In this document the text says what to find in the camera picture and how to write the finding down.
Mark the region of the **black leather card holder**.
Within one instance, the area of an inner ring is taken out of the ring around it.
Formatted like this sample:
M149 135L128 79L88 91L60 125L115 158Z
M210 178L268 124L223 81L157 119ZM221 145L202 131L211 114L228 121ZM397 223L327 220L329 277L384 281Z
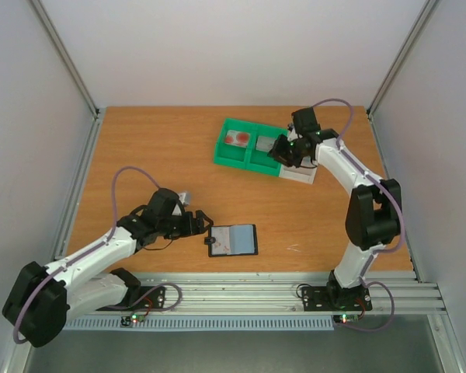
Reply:
M255 225L222 225L208 229L204 244L209 257L256 256L259 244Z

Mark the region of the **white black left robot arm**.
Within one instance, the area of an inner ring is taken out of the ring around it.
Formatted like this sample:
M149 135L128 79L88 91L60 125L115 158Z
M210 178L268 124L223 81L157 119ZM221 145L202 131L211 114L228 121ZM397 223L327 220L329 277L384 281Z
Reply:
M187 210L185 193L157 189L146 204L118 217L110 230L76 253L19 272L2 308L13 326L15 343L42 347L65 324L100 308L133 309L141 300L140 284L124 269L95 277L107 267L153 244L204 234L213 220L202 210Z

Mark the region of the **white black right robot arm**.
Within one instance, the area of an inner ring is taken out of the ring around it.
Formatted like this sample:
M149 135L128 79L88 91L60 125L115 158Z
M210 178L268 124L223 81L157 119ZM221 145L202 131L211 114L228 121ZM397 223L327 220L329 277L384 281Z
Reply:
M324 287L304 286L307 311L351 311L372 308L365 277L378 255L394 239L403 238L402 192L398 181L385 180L346 147L341 134L320 127L311 107L294 111L288 135L279 135L270 158L300 168L309 158L326 168L349 194L345 229L349 244Z

